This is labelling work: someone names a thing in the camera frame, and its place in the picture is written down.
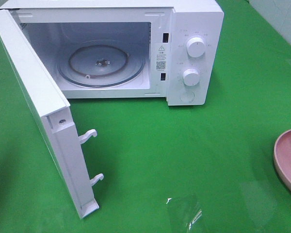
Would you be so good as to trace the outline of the round microwave door button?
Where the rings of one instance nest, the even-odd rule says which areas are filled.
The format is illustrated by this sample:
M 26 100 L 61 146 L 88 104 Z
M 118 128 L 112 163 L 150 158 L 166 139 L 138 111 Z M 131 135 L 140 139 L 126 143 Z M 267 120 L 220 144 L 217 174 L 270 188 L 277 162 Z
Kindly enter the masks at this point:
M 185 91 L 183 93 L 180 94 L 180 99 L 182 102 L 185 102 L 185 103 L 190 103 L 194 100 L 195 98 L 195 95 L 194 95 L 194 92 L 192 91 Z

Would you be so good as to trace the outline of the white microwave knob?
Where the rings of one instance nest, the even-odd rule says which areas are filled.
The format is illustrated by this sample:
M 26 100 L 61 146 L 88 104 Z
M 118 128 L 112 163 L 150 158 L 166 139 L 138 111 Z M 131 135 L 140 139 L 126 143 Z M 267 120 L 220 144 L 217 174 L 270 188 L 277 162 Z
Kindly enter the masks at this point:
M 205 53 L 206 44 L 203 38 L 195 36 L 187 41 L 186 49 L 190 57 L 197 58 Z
M 200 74 L 196 69 L 187 69 L 183 72 L 183 82 L 186 86 L 195 86 L 200 81 Z

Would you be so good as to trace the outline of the white microwave door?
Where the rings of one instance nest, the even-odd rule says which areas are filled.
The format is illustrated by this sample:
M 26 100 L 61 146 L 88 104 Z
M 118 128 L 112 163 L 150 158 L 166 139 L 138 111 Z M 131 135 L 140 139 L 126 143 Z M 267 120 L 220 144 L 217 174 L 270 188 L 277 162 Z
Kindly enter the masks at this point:
M 0 39 L 78 215 L 84 218 L 99 208 L 92 187 L 104 175 L 89 177 L 81 145 L 97 132 L 78 135 L 68 100 L 8 10 L 0 10 Z

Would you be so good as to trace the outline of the pink plate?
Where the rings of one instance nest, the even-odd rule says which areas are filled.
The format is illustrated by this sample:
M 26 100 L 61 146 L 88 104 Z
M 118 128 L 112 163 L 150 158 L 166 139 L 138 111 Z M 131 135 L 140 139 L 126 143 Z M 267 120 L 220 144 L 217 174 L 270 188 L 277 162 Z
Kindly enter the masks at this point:
M 275 141 L 274 165 L 280 179 L 291 191 L 291 129 L 283 132 Z

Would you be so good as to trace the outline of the glass microwave turntable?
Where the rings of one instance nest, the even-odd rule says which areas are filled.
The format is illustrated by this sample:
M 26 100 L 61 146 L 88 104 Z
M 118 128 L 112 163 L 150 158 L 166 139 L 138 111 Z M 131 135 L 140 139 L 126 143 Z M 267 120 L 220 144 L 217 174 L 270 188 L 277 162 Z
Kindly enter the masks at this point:
M 93 40 L 65 47 L 58 71 L 69 82 L 83 87 L 111 87 L 137 77 L 149 58 L 148 44 Z

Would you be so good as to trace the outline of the white microwave oven body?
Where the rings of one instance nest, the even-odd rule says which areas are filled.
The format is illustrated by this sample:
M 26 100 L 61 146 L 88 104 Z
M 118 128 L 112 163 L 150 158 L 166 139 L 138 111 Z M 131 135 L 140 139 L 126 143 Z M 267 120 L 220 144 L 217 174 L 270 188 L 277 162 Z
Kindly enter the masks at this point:
M 214 0 L 9 0 L 8 10 L 67 99 L 166 98 L 168 105 L 202 105 L 224 19 Z M 201 37 L 205 53 L 187 53 L 186 43 Z M 83 87 L 58 71 L 60 52 L 93 40 L 148 44 L 149 58 L 134 79 L 111 87 Z M 186 86 L 183 72 L 196 69 L 200 81 Z M 180 94 L 194 92 L 190 103 Z

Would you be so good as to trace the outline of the green table cloth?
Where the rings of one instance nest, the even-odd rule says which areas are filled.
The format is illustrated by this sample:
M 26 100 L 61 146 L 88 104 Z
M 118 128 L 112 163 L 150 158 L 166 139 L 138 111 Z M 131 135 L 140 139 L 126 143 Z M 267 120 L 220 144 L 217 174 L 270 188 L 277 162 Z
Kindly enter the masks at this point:
M 0 41 L 0 233 L 171 233 L 167 199 L 195 194 L 208 233 L 291 233 L 291 192 L 273 164 L 291 129 L 291 46 L 246 0 L 225 17 L 202 106 L 165 99 L 71 100 L 100 208 L 80 219 Z M 265 180 L 277 201 L 263 227 L 240 183 Z

